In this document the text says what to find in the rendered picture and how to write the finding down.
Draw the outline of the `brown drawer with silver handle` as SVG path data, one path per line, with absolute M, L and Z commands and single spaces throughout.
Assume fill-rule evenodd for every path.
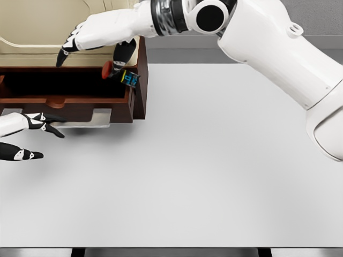
M 99 67 L 0 68 L 0 114 L 14 108 L 89 122 L 94 109 L 109 109 L 111 123 L 132 123 L 134 104 L 133 89 L 104 80 Z

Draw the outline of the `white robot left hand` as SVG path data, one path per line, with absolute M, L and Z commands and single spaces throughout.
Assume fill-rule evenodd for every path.
M 0 138 L 6 137 L 25 129 L 43 130 L 54 134 L 59 138 L 64 138 L 58 129 L 53 127 L 53 122 L 66 122 L 66 119 L 60 116 L 38 112 L 33 114 L 21 114 L 13 112 L 0 116 Z M 44 155 L 41 152 L 32 152 L 9 143 L 0 142 L 0 160 L 5 161 L 22 161 L 31 159 L 41 159 Z

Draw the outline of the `beige and brown cabinet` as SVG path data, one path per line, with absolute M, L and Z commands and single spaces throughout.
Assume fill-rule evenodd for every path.
M 69 33 L 89 15 L 133 8 L 139 0 L 0 0 L 0 68 L 55 67 L 56 57 Z M 133 120 L 146 116 L 148 85 L 144 38 L 127 69 L 138 74 Z M 71 54 L 62 68 L 99 67 L 113 57 L 113 47 Z

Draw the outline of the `red button black switch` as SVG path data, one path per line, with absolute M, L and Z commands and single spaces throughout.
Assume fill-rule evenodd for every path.
M 102 78 L 103 79 L 112 79 L 117 82 L 121 82 L 127 86 L 136 87 L 136 84 L 139 79 L 139 75 L 133 73 L 124 68 L 125 62 L 122 61 L 107 61 L 102 67 Z

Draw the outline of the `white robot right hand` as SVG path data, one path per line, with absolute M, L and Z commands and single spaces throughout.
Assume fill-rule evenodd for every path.
M 135 9 L 106 11 L 89 16 L 70 33 L 61 46 L 56 67 L 61 67 L 72 52 L 92 50 L 115 45 L 113 54 L 115 70 L 123 68 L 132 57 L 138 35 L 140 12 Z

